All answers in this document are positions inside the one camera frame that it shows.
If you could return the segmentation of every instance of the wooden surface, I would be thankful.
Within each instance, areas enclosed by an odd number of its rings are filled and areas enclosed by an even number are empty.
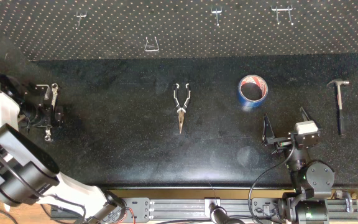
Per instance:
[[[118,194],[120,197],[128,197],[128,193],[126,193],[127,191],[114,191],[116,194]],[[247,193],[245,190],[241,190],[241,194],[230,194],[229,192],[225,191],[225,190],[216,190],[216,195],[217,197],[221,197],[221,198],[226,198],[225,195],[229,196],[229,195],[236,195],[237,198],[247,198]],[[132,192],[131,193],[131,197],[141,197],[144,194],[153,194],[152,192],[148,192],[148,191],[138,191],[138,192]],[[257,197],[261,197],[262,194],[264,195],[264,197],[271,197],[271,193],[263,193],[263,191],[259,191],[259,192],[255,192],[255,196]],[[166,195],[170,195],[170,198],[180,198],[179,196],[175,196],[175,195],[181,195],[181,197],[183,198],[184,195],[186,195],[187,198],[194,198],[194,197],[189,197],[190,195],[188,194],[184,194],[183,191],[180,192],[179,190],[172,190],[172,191],[167,191],[165,193],[163,193],[162,195],[158,196],[157,193],[154,193],[153,196],[151,198],[166,198],[164,196]],[[4,210],[4,205],[3,203],[0,201],[0,210]],[[47,223],[55,223],[54,221],[51,221],[49,219],[48,216],[46,216],[46,214],[44,213],[44,211],[41,209],[41,206],[38,204],[35,204],[33,206],[30,205],[21,205],[20,207],[16,207],[16,208],[11,208],[11,211],[9,212],[10,215],[12,215],[16,221],[19,224],[27,224],[27,223],[39,223],[39,224],[47,224]],[[0,224],[8,224],[8,223],[12,223],[10,221],[10,219],[8,219],[7,217],[5,217],[4,215],[0,214]]]

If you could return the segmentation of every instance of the hammer head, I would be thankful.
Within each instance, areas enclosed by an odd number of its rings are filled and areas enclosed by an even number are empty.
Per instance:
[[[348,84],[350,84],[350,81],[342,80],[341,78],[337,78],[337,79],[334,79],[333,81],[329,82],[327,85],[329,85],[331,83],[335,83],[336,86],[340,86],[340,85],[348,85]]]

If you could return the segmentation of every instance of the pliers handle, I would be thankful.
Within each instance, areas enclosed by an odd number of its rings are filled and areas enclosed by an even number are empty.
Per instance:
[[[178,89],[179,89],[179,84],[174,84],[173,86],[173,100],[175,101],[175,105],[177,107],[177,112],[179,113],[180,111],[183,111],[184,113],[186,113],[187,110],[187,106],[190,103],[190,87],[189,87],[189,83],[186,84],[186,89],[187,89],[187,98],[185,101],[185,104],[183,104],[183,106],[180,106],[179,101],[178,101]]]

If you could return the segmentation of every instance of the pliers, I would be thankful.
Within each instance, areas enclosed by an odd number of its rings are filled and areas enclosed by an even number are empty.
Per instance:
[[[179,133],[181,134],[181,129],[183,127],[183,121],[185,120],[185,113],[187,110],[187,107],[190,103],[190,87],[189,87],[189,83],[186,84],[186,89],[187,89],[187,98],[185,101],[185,104],[183,104],[183,106],[180,106],[179,101],[178,101],[178,89],[179,89],[179,84],[174,84],[173,86],[173,99],[175,100],[175,104],[177,106],[177,113],[178,113],[178,118],[179,118]]]

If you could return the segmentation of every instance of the blue object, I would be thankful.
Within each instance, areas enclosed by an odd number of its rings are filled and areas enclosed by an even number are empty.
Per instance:
[[[260,90],[262,90],[262,97],[259,100],[250,100],[247,99],[241,92],[241,87],[245,85],[246,83],[253,83],[256,84]],[[238,89],[238,97],[239,101],[243,106],[248,106],[251,108],[255,108],[262,104],[262,102],[265,100],[267,96],[267,84],[265,80],[257,75],[247,75],[246,77],[242,78],[242,80],[239,83],[239,89]]]

